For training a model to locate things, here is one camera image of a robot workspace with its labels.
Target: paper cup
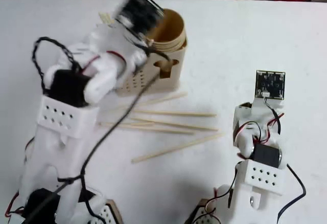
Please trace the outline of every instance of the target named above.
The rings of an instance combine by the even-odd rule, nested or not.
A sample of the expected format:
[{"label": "paper cup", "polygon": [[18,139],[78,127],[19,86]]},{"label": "paper cup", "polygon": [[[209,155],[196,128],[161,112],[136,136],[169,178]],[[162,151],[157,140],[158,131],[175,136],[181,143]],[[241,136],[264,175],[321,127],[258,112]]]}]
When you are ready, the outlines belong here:
[{"label": "paper cup", "polygon": [[164,9],[165,16],[159,26],[147,36],[153,39],[153,46],[163,52],[174,52],[180,49],[186,38],[182,17],[171,9]]}]

